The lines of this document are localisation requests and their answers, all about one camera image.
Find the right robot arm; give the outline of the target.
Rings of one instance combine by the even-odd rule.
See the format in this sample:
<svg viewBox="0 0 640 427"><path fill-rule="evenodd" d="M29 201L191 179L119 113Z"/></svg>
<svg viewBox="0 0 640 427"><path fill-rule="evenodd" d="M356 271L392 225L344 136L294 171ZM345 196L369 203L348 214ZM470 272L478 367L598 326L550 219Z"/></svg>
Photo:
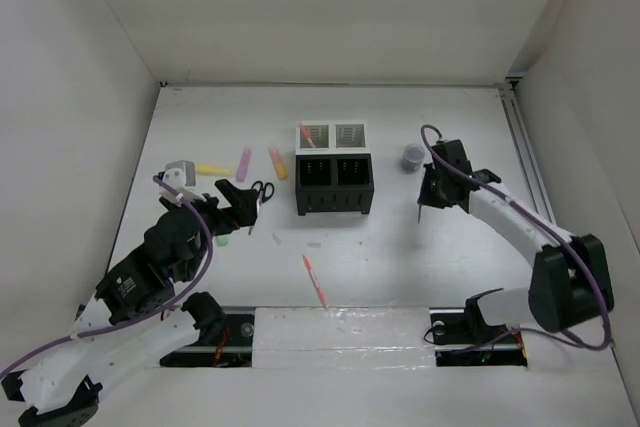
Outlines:
<svg viewBox="0 0 640 427"><path fill-rule="evenodd" d="M462 209L491 227L531 267L528 313L547 332L566 331L596 317L607 320L615 305L603 243L578 236L522 204L489 169L475 170L459 140L427 147L432 161L418 204Z"/></svg>

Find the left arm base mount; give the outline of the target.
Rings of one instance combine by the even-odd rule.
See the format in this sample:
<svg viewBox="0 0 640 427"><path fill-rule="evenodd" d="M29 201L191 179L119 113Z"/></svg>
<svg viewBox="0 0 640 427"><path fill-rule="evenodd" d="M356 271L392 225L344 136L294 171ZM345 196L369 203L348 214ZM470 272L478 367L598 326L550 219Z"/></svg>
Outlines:
<svg viewBox="0 0 640 427"><path fill-rule="evenodd" d="M249 368L252 366L255 307L223 308L226 319L212 340L179 348L160 360L165 368Z"/></svg>

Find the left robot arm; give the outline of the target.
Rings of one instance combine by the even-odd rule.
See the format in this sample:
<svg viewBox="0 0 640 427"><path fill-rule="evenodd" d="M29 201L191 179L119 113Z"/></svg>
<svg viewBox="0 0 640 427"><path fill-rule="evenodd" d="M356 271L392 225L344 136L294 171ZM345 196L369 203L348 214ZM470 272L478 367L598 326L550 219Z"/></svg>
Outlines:
<svg viewBox="0 0 640 427"><path fill-rule="evenodd" d="M154 177L165 213L142 243L108 270L70 332L5 368L1 386L21 402L21 426L83 426L101 400L128 377L193 343L223 340L226 314L197 284L209 269L214 239L255 225L271 183L215 186L228 206L180 186L169 171Z"/></svg>

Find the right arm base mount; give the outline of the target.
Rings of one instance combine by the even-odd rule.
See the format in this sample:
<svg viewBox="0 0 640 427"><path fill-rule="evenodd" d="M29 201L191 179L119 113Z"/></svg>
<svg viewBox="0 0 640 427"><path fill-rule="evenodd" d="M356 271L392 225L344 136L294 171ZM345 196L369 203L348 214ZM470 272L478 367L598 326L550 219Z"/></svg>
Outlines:
<svg viewBox="0 0 640 427"><path fill-rule="evenodd" d="M423 341L435 348L437 367L527 367L520 334L509 334L506 325L490 326L481 315L478 301L498 289L476 294L463 307L430 310L430 326Z"/></svg>

